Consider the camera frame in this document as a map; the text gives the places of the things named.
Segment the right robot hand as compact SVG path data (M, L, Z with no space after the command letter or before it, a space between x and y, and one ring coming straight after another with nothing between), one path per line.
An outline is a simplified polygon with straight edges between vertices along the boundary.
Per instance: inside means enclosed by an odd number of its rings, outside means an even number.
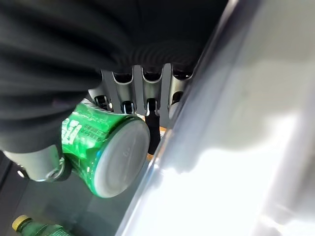
M225 0L3 0L0 148L35 181L60 169L61 125L102 71L193 72Z

